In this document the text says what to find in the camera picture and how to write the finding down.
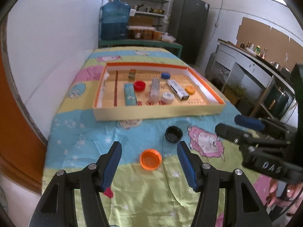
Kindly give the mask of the person's right hand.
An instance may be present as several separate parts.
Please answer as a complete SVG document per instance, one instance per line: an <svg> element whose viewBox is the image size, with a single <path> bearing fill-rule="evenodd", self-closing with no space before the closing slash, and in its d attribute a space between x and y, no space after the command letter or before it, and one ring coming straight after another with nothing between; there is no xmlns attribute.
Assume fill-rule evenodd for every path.
<svg viewBox="0 0 303 227"><path fill-rule="evenodd" d="M283 190L279 190L280 182L271 179L269 184L269 195L266 197L266 207L272 205L287 208L287 215L293 216L302 202L302 182L299 184L287 184Z"/></svg>

